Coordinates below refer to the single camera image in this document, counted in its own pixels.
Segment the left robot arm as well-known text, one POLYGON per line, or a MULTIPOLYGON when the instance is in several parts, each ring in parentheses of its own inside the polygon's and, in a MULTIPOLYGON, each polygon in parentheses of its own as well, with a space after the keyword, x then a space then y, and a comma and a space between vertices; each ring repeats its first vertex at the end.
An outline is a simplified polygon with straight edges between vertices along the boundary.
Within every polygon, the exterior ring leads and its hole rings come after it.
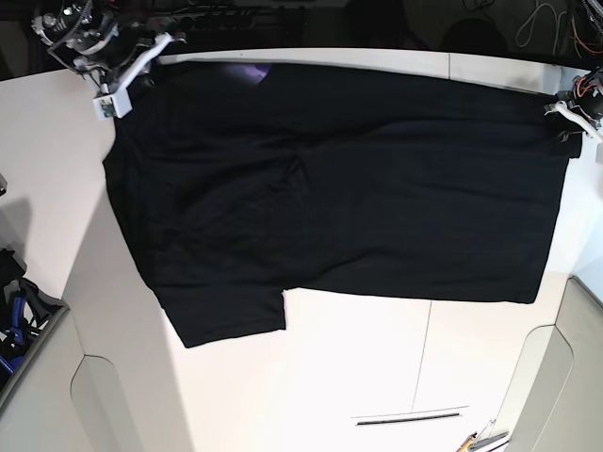
POLYGON ((602 145, 602 3, 567 1, 552 51, 561 67, 556 101, 546 112, 571 123, 570 131, 581 130, 602 145))

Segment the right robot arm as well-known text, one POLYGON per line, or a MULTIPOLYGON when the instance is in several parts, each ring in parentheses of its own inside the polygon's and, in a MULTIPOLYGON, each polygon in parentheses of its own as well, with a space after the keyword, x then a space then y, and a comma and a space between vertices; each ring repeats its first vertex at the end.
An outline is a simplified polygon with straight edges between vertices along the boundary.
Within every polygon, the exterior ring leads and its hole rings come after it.
POLYGON ((41 1, 31 27, 50 57, 100 94, 126 89, 167 46, 186 40, 171 16, 154 17, 138 1, 41 1))

